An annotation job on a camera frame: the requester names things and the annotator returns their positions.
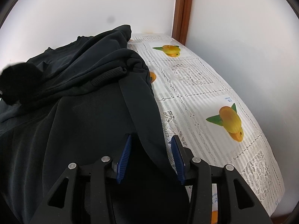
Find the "white lace pattern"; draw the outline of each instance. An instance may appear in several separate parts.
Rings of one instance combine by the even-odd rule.
[[[178,135],[183,146],[210,165],[232,164],[271,215],[284,193],[278,164],[260,126],[234,90],[205,61],[167,35],[136,34],[128,48],[137,51],[156,75],[152,83],[159,107],[169,160],[175,169],[170,140]],[[180,56],[153,49],[176,45]],[[222,106],[236,105],[244,138],[233,140],[223,127],[206,118]],[[186,187],[190,196],[191,186]]]

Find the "yellow mango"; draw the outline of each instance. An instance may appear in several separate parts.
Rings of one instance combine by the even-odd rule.
[[[157,78],[156,74],[151,71],[149,72],[149,76],[152,78],[150,83],[153,83]]]
[[[229,133],[238,133],[241,128],[241,119],[231,107],[224,106],[219,110],[223,127]]]
[[[180,55],[180,52],[177,52],[175,54],[167,54],[170,57],[178,57]]]
[[[211,224],[217,224],[218,221],[218,211],[212,211]]]
[[[235,134],[230,133],[230,132],[228,132],[228,133],[235,141],[241,142],[243,140],[244,132],[243,132],[242,127]]]
[[[176,54],[181,51],[179,47],[173,45],[163,45],[162,50],[165,54]]]

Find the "black fabric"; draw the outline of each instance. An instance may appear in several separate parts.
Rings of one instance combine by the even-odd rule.
[[[18,219],[15,217],[15,215],[5,202],[2,194],[0,194],[0,221],[4,224],[20,224]]]
[[[5,68],[0,76],[2,100],[13,105],[30,95],[40,84],[42,72],[30,63],[19,63]]]
[[[168,161],[148,67],[126,49],[130,36],[130,26],[123,25],[48,48],[27,62],[43,72],[36,90],[21,105],[0,101],[0,191],[21,223],[29,223],[69,163],[113,158],[126,133],[134,136],[135,157],[124,184],[113,189],[118,223],[130,219],[122,217],[128,208],[133,214],[141,206],[154,223],[184,223],[189,199]],[[133,181],[136,176],[141,179]]]

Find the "brown wooden trim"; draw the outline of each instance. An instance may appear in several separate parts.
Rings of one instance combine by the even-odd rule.
[[[172,38],[181,44],[186,43],[192,0],[175,0]]]

